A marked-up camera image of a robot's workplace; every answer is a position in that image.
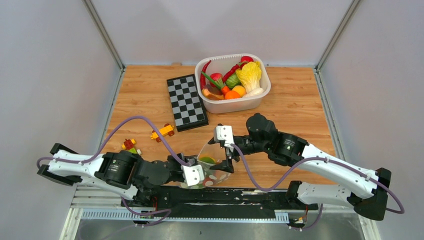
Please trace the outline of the clear dotted zip bag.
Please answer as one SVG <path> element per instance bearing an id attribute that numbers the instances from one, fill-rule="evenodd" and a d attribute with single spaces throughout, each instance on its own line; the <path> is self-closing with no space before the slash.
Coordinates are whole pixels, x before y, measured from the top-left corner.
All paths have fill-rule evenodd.
<path id="1" fill-rule="evenodd" d="M 212 169 L 214 165 L 222 162 L 226 157 L 225 151 L 218 144 L 205 144 L 195 157 L 196 164 L 181 166 L 183 182 L 179 184 L 182 189 L 198 190 L 215 186 L 230 177 L 230 173 Z"/>

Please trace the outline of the dark green lime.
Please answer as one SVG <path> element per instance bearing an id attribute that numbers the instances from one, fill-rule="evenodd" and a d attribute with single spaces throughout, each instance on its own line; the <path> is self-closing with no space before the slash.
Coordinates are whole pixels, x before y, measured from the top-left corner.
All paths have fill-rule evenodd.
<path id="1" fill-rule="evenodd" d="M 211 156 L 199 156 L 198 161 L 210 165 L 215 165 L 217 163 L 217 161 Z"/>

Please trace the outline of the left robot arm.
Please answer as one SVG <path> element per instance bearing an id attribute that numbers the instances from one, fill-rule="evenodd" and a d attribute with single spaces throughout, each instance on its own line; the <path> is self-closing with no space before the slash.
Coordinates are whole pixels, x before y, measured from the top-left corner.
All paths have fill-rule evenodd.
<path id="1" fill-rule="evenodd" d="M 170 182 L 186 187 L 205 178 L 203 167 L 194 156 L 181 165 L 172 156 L 167 161 L 146 161 L 139 154 L 122 150 L 101 153 L 91 161 L 88 155 L 56 143 L 52 159 L 40 165 L 37 174 L 65 186 L 84 185 L 108 191 L 137 207 L 152 207 L 161 197 L 161 187 Z"/>

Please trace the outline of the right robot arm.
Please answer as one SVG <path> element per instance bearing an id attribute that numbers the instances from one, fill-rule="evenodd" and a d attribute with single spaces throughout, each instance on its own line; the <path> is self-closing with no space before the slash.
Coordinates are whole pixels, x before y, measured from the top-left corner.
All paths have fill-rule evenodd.
<path id="1" fill-rule="evenodd" d="M 214 170 L 234 172 L 232 161 L 245 160 L 247 155 L 266 153 L 277 165 L 300 168 L 331 181 L 334 185 L 291 181 L 285 195 L 292 209 L 301 205 L 330 204 L 353 208 L 364 218 L 382 221 L 388 211 L 388 190 L 392 173 L 386 168 L 362 168 L 345 162 L 317 148 L 307 140 L 278 131 L 273 121 L 260 113 L 246 121 L 247 135 L 236 136 L 232 127 L 219 124 L 209 145 L 225 149 L 225 159 Z"/>

